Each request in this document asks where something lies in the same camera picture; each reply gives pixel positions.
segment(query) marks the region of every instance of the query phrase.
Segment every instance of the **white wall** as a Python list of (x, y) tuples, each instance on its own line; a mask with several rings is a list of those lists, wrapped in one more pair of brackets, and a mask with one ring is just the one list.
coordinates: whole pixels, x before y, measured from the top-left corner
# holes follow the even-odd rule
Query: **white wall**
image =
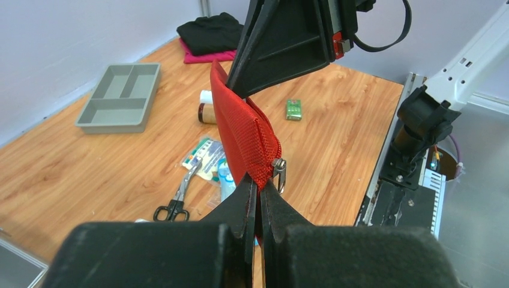
[[(336, 63), (403, 83), (409, 72), (431, 76), (447, 64), (506, 0), (409, 0), (413, 22), (408, 37), (379, 53), (355, 48)], [(249, 0), (210, 0), (211, 11), (226, 11), (245, 21)], [(357, 13), (357, 35), (372, 46), (392, 43), (401, 33), (402, 0), (377, 1), (368, 13)], [(509, 100), (509, 61), (480, 92)]]
[(199, 0), (0, 1), (0, 146), (199, 16)]

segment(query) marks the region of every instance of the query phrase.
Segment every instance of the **gray plastic tray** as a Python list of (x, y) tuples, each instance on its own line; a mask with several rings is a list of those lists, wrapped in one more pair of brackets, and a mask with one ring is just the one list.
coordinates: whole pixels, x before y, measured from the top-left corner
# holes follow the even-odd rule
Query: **gray plastic tray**
[(145, 131), (160, 80), (159, 63), (110, 65), (76, 126), (87, 134)]
[(40, 287), (48, 265), (0, 235), (0, 287)]

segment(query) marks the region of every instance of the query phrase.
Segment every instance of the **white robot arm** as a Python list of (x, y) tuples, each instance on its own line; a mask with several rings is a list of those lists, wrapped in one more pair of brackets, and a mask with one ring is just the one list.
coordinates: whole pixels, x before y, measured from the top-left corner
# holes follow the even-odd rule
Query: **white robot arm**
[(424, 84), (437, 102), (460, 111), (475, 90), (509, 56), (509, 1), (479, 30), (443, 70)]
[(509, 1), (449, 64), (402, 103), (397, 116), (403, 126), (391, 145), (398, 170), (411, 174), (425, 151), (451, 134), (461, 108), (507, 56)]

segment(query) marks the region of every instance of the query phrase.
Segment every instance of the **black scissor handle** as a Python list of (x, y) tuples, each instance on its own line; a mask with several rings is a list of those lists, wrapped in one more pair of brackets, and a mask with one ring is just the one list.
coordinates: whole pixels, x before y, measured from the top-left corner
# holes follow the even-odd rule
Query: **black scissor handle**
[[(159, 219), (159, 213), (161, 211), (166, 211), (166, 217), (164, 219)], [(189, 220), (189, 212), (184, 210), (184, 202), (178, 200), (171, 200), (168, 206), (159, 206), (154, 211), (154, 221), (175, 221), (178, 214), (184, 214), (184, 221)]]

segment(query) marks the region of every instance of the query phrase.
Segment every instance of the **metal zipper pull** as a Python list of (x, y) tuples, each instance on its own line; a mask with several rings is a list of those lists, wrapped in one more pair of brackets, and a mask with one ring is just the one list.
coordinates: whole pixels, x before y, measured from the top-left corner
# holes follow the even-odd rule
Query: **metal zipper pull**
[(274, 167), (272, 177), (275, 178), (277, 175), (279, 175), (279, 179), (277, 181), (277, 191), (279, 194), (283, 194), (286, 184), (286, 160), (282, 158), (274, 159), (272, 166)]

